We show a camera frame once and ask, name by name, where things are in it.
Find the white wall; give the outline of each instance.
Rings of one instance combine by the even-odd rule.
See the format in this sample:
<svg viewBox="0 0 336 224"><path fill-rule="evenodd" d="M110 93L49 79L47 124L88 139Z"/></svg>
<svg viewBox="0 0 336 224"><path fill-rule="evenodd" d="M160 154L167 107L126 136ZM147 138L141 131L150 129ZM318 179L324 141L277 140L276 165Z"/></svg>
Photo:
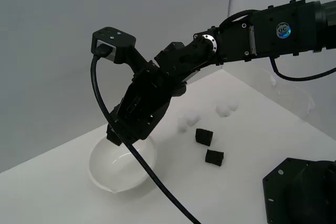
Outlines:
<svg viewBox="0 0 336 224"><path fill-rule="evenodd" d="M229 14L244 9L266 9L269 5L277 6L289 1L230 0ZM334 0L306 1L325 3ZM336 50L324 50L319 54L306 52L298 57L292 55L281 56L277 60L277 64L279 70L285 75L293 77L310 76L336 67ZM336 73L319 80L301 83L291 83L275 77L277 85L273 88L267 73L267 71L272 72L269 59L252 60L248 63L229 63L224 65L223 68L336 139ZM314 100L315 108L307 115L308 107L312 107L309 96Z"/></svg>
<svg viewBox="0 0 336 224"><path fill-rule="evenodd" d="M105 123L89 77L91 34L112 26L152 59L227 17L229 0L0 0L0 172ZM199 74L204 76L216 68ZM132 72L99 62L109 108Z"/></svg>

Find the white table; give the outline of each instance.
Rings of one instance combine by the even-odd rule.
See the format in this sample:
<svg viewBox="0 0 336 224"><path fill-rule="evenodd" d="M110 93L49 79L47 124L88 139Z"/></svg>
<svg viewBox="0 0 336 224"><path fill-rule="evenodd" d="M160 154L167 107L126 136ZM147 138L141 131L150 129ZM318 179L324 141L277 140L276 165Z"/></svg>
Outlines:
<svg viewBox="0 0 336 224"><path fill-rule="evenodd" d="M215 102L227 95L238 97L239 108L219 118ZM178 134L176 118L187 108L202 119ZM207 148L194 140L197 127L214 131L211 149L225 152L222 167L204 162ZM189 223L150 180L116 195L91 182L89 154L105 130L1 173L0 223ZM223 70L174 98L152 136L158 176L201 223L267 223L265 175L287 157L336 159L336 141Z"/></svg>

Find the sticker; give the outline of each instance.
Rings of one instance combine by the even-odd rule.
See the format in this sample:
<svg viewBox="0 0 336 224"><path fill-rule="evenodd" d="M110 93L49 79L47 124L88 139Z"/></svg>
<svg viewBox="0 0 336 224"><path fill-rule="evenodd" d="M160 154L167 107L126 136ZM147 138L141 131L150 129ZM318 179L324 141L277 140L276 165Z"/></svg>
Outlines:
<svg viewBox="0 0 336 224"><path fill-rule="evenodd" d="M290 33L291 29L287 23L282 22L277 26L277 36L280 39L286 39Z"/></svg>

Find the bowl rim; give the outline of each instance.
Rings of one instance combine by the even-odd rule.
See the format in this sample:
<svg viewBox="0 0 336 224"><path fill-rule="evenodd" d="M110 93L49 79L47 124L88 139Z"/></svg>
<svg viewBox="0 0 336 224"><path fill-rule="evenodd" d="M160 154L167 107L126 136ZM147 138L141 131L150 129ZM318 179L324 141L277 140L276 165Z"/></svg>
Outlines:
<svg viewBox="0 0 336 224"><path fill-rule="evenodd" d="M127 190L130 190L130 189L133 189L133 188L136 188L138 187L139 185L141 185L148 177L149 175L147 173L145 173L145 175L137 182L135 183L133 186L130 186L129 188L126 188L126 189L123 189L123 190L116 190L116 189L111 189L109 187L106 187L102 184L100 184L95 178L94 176L92 175L91 173L91 169L90 169L90 160L91 160L91 156L92 156L92 152L93 150L96 148L96 146L101 142L103 141L105 138L107 137L107 134L102 138L100 139L95 145L94 147L92 148L91 152L90 152L90 155L89 155L89 160L88 160L88 174L89 174L89 177L91 179L91 181L99 188L105 190L105 191L109 191L111 193L119 193L119 192L122 192L122 191L127 191ZM148 164L150 166L151 169L153 169L155 167L155 163L156 163L156 156L157 156L157 152L158 152L158 149L156 148L156 143L153 139L153 137L151 135L149 135L145 140L138 140L138 141L150 141L152 146L153 146L153 149L154 149L154 159L153 159L153 163L152 164Z"/></svg>

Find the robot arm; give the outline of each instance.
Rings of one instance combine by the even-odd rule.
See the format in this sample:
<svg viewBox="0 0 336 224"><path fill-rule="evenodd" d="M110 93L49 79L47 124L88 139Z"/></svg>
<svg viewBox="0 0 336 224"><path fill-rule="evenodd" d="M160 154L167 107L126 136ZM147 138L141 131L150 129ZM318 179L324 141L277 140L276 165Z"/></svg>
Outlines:
<svg viewBox="0 0 336 224"><path fill-rule="evenodd" d="M114 125L108 127L108 139L117 145L122 143L120 137L130 143L146 139L164 116L171 97L184 94L187 80L206 66L269 57L274 71L281 75L275 58L336 48L335 32L336 1L291 1L233 15L219 27L194 34L187 46L172 42L154 57L157 66L135 49L133 36L105 27L93 33L91 52L99 53L102 45L109 47L109 54L102 57L116 64L126 63L134 72L124 98L110 113Z"/></svg>

